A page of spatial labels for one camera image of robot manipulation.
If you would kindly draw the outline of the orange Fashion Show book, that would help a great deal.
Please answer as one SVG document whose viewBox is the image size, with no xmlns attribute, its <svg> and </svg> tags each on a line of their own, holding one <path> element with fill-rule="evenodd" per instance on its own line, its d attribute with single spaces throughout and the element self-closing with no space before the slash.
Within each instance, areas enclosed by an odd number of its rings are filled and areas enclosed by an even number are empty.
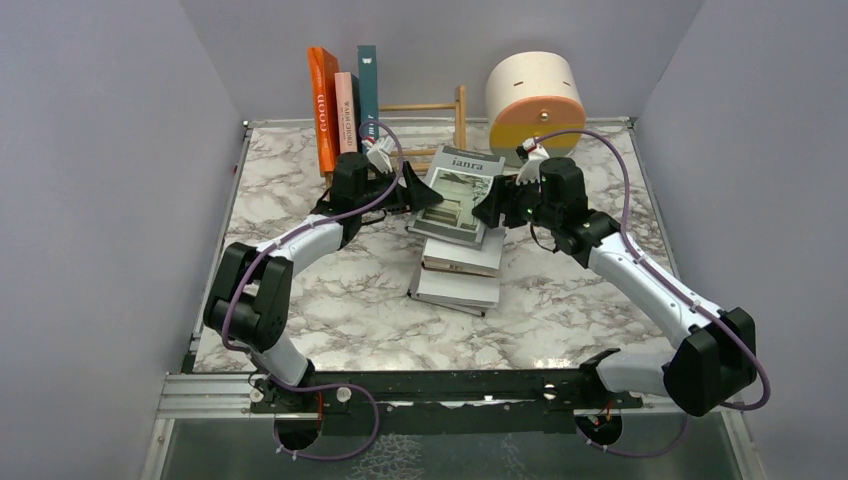
<svg viewBox="0 0 848 480">
<path fill-rule="evenodd" d="M 338 59 L 321 46 L 307 48 L 312 83 L 313 111 L 319 168 L 322 175 L 334 171 L 339 155 L 335 74 Z"/>
</svg>

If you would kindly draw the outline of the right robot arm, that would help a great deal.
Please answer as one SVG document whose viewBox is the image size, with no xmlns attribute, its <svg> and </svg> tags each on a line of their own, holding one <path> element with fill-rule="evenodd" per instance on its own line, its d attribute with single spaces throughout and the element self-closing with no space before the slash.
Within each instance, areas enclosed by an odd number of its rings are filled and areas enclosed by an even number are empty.
<svg viewBox="0 0 848 480">
<path fill-rule="evenodd" d="M 756 328 L 742 308 L 725 310 L 662 269 L 610 215 L 588 205 L 582 170 L 570 158 L 540 164 L 540 177 L 519 184 L 498 175 L 472 213 L 490 228 L 547 230 L 555 249 L 614 285 L 659 327 L 674 351 L 614 351 L 582 365 L 579 398 L 600 407 L 619 392 L 672 399 L 700 417 L 759 378 Z"/>
</svg>

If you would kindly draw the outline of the teal Humor book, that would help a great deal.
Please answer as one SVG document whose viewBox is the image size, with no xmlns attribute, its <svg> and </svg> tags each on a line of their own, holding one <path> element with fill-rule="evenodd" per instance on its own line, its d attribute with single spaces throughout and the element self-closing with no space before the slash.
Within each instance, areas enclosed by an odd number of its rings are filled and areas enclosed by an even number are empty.
<svg viewBox="0 0 848 480">
<path fill-rule="evenodd" d="M 357 46 L 357 66 L 359 79 L 359 109 L 360 127 L 365 137 L 376 140 L 379 138 L 379 128 L 371 123 L 371 120 L 379 119 L 378 105 L 378 70 L 377 51 L 375 45 Z"/>
</svg>

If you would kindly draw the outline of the grey book with plant cover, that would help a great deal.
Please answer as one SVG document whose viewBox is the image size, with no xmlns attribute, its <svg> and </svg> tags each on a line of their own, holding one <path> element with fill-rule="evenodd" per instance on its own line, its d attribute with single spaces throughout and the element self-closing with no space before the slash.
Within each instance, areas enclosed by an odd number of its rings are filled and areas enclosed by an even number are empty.
<svg viewBox="0 0 848 480">
<path fill-rule="evenodd" d="M 463 247 L 481 248 L 486 226 L 472 214 L 488 195 L 494 177 L 503 173 L 502 156 L 438 147 L 425 183 L 442 201 L 411 216 L 407 232 Z"/>
</svg>

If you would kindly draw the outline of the white rose Designer Fate book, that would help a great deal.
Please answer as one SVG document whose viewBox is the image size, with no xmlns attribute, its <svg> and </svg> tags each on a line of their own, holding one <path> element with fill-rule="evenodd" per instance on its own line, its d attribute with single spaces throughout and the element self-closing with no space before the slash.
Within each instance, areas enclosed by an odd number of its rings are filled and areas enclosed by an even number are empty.
<svg viewBox="0 0 848 480">
<path fill-rule="evenodd" d="M 359 149 L 358 79 L 350 72 L 336 72 L 334 81 L 339 152 L 357 152 Z"/>
</svg>

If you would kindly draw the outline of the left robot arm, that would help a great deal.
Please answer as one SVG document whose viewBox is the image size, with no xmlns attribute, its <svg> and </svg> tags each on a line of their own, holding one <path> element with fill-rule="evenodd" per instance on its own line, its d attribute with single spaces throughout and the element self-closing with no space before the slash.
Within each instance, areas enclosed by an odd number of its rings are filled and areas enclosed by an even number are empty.
<svg viewBox="0 0 848 480">
<path fill-rule="evenodd" d="M 314 366 L 285 332 L 294 278 L 347 246 L 365 214 L 418 212 L 442 200 L 407 162 L 382 173 L 362 153 L 340 155 L 329 189 L 298 226 L 258 246 L 225 248 L 204 306 L 205 327 L 266 373 L 285 407 L 306 408 Z"/>
</svg>

